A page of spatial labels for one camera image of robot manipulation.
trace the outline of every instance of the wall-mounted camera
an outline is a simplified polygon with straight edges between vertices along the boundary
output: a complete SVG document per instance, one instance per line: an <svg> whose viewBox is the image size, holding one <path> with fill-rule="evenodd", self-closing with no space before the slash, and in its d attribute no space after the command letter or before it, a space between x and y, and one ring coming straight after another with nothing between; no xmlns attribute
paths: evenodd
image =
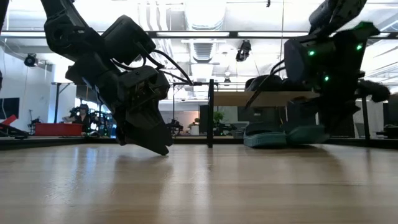
<svg viewBox="0 0 398 224"><path fill-rule="evenodd" d="M244 62L250 55L251 44L250 40L243 40L242 45L238 49L238 53L236 54L237 62Z"/></svg>
<svg viewBox="0 0 398 224"><path fill-rule="evenodd" d="M24 64L28 67L34 68L38 66L39 61L36 58L36 54L27 54L25 58Z"/></svg>

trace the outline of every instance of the wooden shelf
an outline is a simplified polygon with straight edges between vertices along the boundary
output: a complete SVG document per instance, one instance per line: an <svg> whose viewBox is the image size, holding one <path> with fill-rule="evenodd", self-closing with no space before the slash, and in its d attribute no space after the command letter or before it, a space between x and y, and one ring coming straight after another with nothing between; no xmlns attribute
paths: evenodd
<svg viewBox="0 0 398 224"><path fill-rule="evenodd" d="M214 106L245 106L254 92L214 92ZM311 91L269 91L262 92L251 105L255 106L286 106L295 98L315 98L319 94Z"/></svg>

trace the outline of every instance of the red box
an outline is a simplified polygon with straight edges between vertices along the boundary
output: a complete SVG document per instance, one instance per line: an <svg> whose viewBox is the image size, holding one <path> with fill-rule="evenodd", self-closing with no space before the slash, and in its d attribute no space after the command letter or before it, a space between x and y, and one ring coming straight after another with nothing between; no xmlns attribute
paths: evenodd
<svg viewBox="0 0 398 224"><path fill-rule="evenodd" d="M80 136L82 124L36 124L37 136Z"/></svg>

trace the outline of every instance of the teal object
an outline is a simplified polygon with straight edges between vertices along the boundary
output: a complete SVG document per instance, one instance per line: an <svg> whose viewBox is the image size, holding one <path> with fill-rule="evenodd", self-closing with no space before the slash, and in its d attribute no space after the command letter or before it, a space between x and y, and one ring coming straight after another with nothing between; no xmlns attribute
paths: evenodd
<svg viewBox="0 0 398 224"><path fill-rule="evenodd" d="M323 125L300 126L286 135L287 144L320 144L329 139Z"/></svg>
<svg viewBox="0 0 398 224"><path fill-rule="evenodd" d="M270 147L270 146L285 146L286 134L278 132L268 132L243 136L243 144L248 147Z"/></svg>

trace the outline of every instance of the red object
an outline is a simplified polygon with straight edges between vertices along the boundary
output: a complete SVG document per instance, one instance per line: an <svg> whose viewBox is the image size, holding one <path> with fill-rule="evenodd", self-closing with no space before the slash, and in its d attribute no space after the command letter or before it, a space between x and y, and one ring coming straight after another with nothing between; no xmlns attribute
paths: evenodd
<svg viewBox="0 0 398 224"><path fill-rule="evenodd" d="M12 122L14 122L16 119L17 119L17 117L16 117L15 115L12 115L11 117L5 119L5 120L2 122L2 124L5 124L5 125L10 126L10 124L11 124Z"/></svg>
<svg viewBox="0 0 398 224"><path fill-rule="evenodd" d="M36 124L37 136L80 136L82 124Z"/></svg>

